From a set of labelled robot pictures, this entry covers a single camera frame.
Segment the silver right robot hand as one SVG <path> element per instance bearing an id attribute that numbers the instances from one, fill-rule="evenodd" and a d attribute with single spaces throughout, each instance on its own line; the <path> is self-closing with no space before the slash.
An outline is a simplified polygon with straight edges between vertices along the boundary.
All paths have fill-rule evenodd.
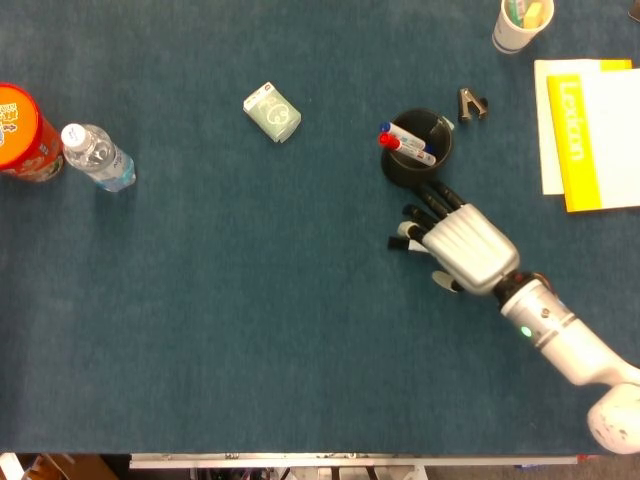
<path id="1" fill-rule="evenodd" d="M 518 269 L 515 245 L 449 186 L 431 180 L 411 191 L 425 207 L 405 205 L 407 219 L 399 224 L 398 233 L 438 261 L 449 276 L 450 289 L 485 296 Z"/>

